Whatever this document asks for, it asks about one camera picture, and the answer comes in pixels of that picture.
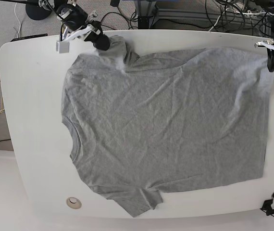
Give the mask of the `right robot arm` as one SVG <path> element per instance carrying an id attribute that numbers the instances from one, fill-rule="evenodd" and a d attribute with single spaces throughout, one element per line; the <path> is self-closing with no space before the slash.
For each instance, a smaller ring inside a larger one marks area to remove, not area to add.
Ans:
<path id="1" fill-rule="evenodd" d="M 70 41 L 77 38 L 92 42 L 98 50 L 106 51 L 109 49 L 109 37 L 103 33 L 101 22 L 95 20 L 98 16 L 96 11 L 86 13 L 75 0 L 68 0 L 58 8 L 52 0 L 39 0 L 38 5 L 53 11 L 62 22 L 60 37 L 56 42 L 58 53 L 68 53 Z"/>

